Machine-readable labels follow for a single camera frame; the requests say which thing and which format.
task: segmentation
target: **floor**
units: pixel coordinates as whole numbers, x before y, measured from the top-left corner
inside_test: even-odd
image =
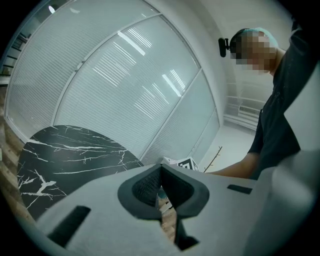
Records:
[[[24,205],[19,191],[19,177],[17,177],[19,155],[23,149],[23,142],[13,133],[4,120],[4,104],[6,87],[0,87],[0,147],[2,161],[0,161],[0,190],[8,202],[13,214],[35,223]],[[168,199],[159,200],[159,209],[168,203]],[[162,229],[173,242],[175,239],[177,214],[174,208],[162,214]]]

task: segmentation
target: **black marble table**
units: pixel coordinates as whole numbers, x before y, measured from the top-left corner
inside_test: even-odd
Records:
[[[25,144],[18,162],[18,186],[36,220],[85,183],[141,166],[131,152],[100,133],[70,125],[50,126]]]

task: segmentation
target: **round table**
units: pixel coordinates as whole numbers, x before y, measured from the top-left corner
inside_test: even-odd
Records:
[[[141,166],[130,151],[100,133],[55,125],[40,130],[24,145],[18,162],[18,186],[36,220],[87,182]]]

